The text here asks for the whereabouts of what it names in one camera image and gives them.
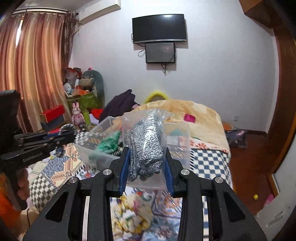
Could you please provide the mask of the person's left hand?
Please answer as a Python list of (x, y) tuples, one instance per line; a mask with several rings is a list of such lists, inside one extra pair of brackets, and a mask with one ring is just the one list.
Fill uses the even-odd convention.
[(18, 176), (18, 186), (18, 196), (20, 199), (26, 201), (30, 195), (28, 172), (26, 169), (22, 169), (22, 172)]

